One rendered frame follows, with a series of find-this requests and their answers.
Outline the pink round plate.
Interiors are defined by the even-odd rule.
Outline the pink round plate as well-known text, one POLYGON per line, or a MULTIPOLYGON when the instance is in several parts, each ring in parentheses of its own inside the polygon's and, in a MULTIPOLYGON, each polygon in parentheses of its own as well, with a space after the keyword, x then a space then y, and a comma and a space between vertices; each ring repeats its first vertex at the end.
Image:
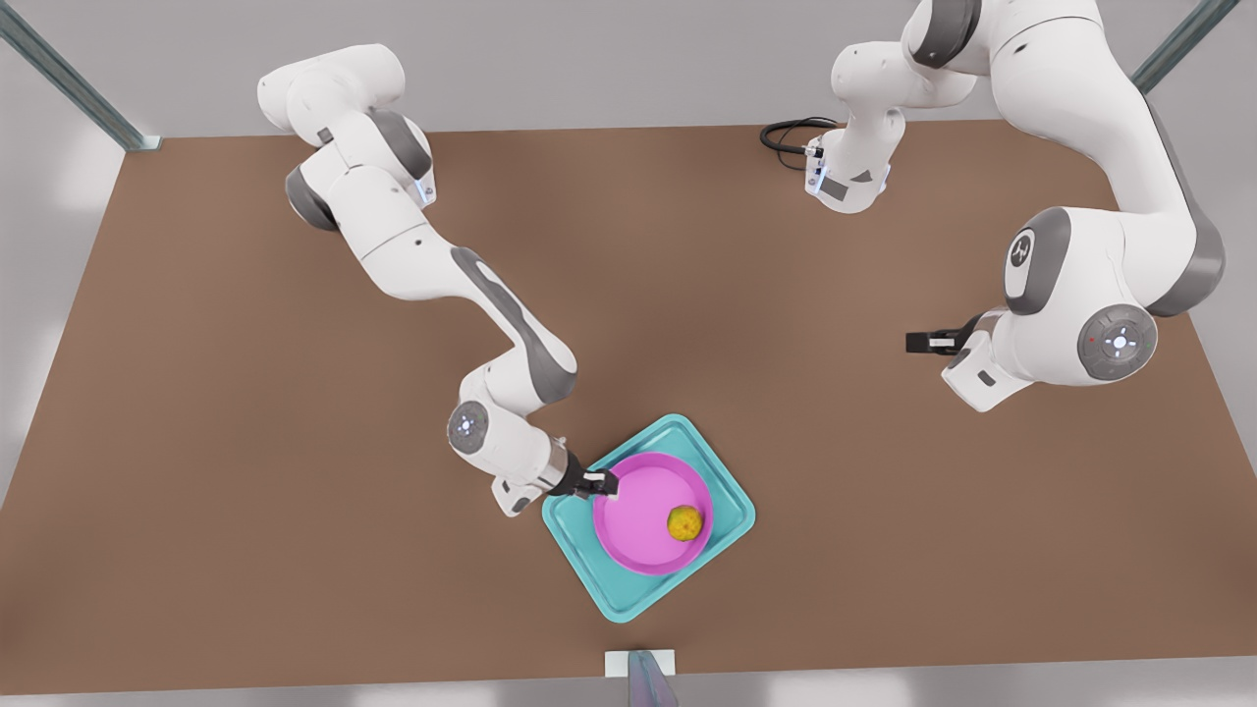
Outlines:
POLYGON ((706 547, 715 526, 713 497, 699 473, 672 454, 641 453, 616 462, 617 496, 593 504, 595 532, 610 559, 639 574, 688 569, 706 547), (674 509, 694 509, 696 531, 679 540, 670 531, 674 509))

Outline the teal rectangular tray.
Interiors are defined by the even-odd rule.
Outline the teal rectangular tray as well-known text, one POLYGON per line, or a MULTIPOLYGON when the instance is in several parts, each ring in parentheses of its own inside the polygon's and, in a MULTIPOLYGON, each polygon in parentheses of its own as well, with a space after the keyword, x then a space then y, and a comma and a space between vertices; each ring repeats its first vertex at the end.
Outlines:
POLYGON ((603 496, 588 499, 554 497, 548 498, 542 507, 543 522, 561 546, 564 559, 569 560, 579 582, 583 582, 585 590, 607 621, 618 624, 634 621, 634 618, 691 577, 696 569, 727 551, 757 520, 754 504, 686 416, 679 413, 660 416, 595 462, 595 465, 612 470, 616 462, 641 453, 672 454, 679 460, 686 460, 711 492, 715 526, 705 550, 688 569, 670 574, 639 574, 615 564, 595 532, 593 504, 596 498, 603 496))

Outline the silver frame post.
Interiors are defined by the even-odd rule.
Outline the silver frame post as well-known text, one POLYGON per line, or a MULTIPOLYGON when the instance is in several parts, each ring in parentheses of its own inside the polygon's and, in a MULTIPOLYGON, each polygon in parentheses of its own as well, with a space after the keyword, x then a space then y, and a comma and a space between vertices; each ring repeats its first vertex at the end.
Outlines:
POLYGON ((0 36, 121 148, 145 152, 161 147, 161 136, 136 130, 8 0, 0 0, 0 36))
POLYGON ((669 678, 678 676, 672 649, 605 652, 606 679, 628 681, 628 707, 679 707, 669 678))
POLYGON ((1175 30, 1169 31, 1160 44, 1134 70, 1130 79, 1139 92, 1148 96, 1184 59, 1190 50, 1233 13, 1244 0, 1199 0, 1175 30))

